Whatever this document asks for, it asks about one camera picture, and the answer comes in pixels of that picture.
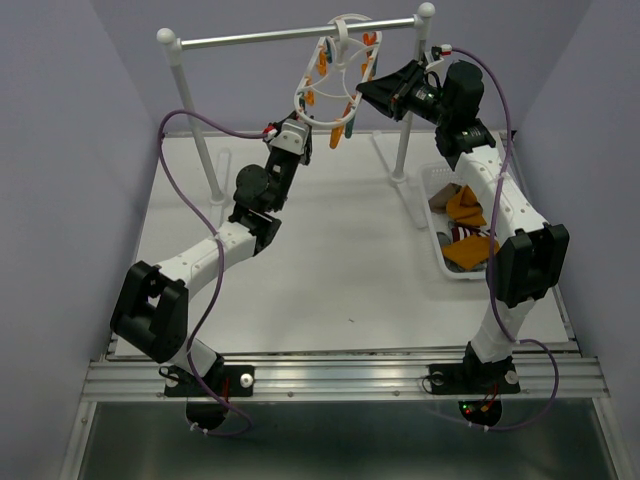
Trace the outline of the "white round clip hanger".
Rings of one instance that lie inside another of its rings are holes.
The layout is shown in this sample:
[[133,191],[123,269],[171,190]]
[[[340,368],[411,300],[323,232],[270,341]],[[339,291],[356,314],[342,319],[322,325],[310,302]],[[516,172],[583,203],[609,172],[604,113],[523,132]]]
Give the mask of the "white round clip hanger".
[[[352,33],[350,26],[368,22],[365,15],[348,13],[334,17],[329,24],[337,28],[321,36],[295,90],[294,111],[317,131],[327,132],[344,125],[357,111],[361,94],[356,86],[374,79],[377,70],[382,32],[366,30]],[[305,101],[312,90],[315,105]]]

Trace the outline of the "mustard brown striped sock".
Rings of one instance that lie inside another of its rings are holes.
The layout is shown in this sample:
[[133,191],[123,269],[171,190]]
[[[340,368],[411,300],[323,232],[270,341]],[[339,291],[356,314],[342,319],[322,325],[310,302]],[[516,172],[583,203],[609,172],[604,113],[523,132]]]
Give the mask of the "mustard brown striped sock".
[[487,222],[483,208],[469,186],[462,187],[446,204],[446,213],[451,220],[467,227],[484,227]]

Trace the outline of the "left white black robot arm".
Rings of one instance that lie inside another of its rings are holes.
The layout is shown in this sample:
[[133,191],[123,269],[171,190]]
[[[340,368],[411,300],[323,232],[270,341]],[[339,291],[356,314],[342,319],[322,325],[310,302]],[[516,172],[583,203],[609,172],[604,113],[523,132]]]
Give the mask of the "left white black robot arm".
[[139,261],[128,270],[110,328],[158,364],[188,373],[199,393],[215,392],[223,371],[218,353],[189,328],[189,304],[208,285],[221,289],[232,266],[266,249],[281,226],[282,210],[296,172],[311,156],[310,126],[299,114],[270,123],[262,134],[269,156],[264,166],[250,164],[236,177],[233,211],[220,226],[203,222],[208,237],[155,265]]

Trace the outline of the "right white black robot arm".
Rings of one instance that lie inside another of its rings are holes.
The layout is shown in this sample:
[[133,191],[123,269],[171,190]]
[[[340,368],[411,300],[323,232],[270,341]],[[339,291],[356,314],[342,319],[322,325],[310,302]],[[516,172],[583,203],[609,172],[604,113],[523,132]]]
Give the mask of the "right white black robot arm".
[[459,60],[448,67],[443,84],[430,84],[426,63],[412,60],[356,88],[389,118],[412,113],[434,124],[439,153],[490,222],[490,303],[463,359],[429,365],[428,390],[435,395],[519,392],[512,351],[535,303],[557,284],[570,239],[564,225],[550,224],[529,204],[507,171],[512,151],[500,154],[478,117],[489,71],[480,61]]

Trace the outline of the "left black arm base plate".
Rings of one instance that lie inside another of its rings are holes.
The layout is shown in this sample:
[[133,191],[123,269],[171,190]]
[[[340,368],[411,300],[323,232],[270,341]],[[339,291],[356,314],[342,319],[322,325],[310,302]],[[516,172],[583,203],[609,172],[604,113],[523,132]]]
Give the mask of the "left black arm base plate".
[[[176,366],[161,366],[165,380],[164,395],[169,398],[204,398],[208,394],[195,377]],[[246,398],[253,395],[255,368],[252,365],[218,365],[202,375],[204,383],[221,398]]]

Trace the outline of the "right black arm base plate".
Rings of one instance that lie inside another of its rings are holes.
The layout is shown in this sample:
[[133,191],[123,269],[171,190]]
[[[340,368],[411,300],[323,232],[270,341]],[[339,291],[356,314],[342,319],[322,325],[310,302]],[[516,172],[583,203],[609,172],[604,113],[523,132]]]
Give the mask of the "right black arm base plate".
[[519,379],[513,364],[431,364],[429,367],[431,392],[435,395],[484,395],[497,386],[498,394],[518,394]]

